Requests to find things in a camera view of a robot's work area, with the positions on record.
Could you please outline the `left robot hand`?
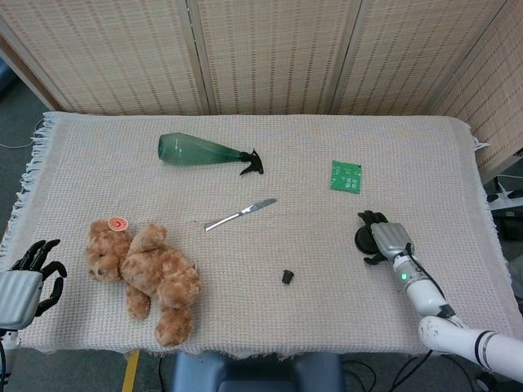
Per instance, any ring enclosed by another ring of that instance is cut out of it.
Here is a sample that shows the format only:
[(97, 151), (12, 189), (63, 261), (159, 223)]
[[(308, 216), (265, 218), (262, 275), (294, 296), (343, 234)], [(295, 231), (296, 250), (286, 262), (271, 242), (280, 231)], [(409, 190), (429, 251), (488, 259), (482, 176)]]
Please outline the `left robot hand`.
[[(2, 335), (25, 329), (59, 302), (67, 270), (59, 261), (46, 262), (49, 252), (59, 244), (59, 239), (37, 241), (11, 268), (1, 272)], [(43, 300), (43, 285), (54, 273), (58, 277), (51, 294)]]

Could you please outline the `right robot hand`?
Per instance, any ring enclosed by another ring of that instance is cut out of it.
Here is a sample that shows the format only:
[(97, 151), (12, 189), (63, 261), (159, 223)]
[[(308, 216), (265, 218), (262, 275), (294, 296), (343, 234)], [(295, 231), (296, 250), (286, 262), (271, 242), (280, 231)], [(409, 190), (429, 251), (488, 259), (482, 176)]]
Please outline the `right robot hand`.
[(393, 262), (398, 256), (413, 255), (413, 241), (400, 223), (391, 223), (381, 212), (366, 210), (357, 216), (364, 222), (355, 234), (355, 246), (367, 265)]

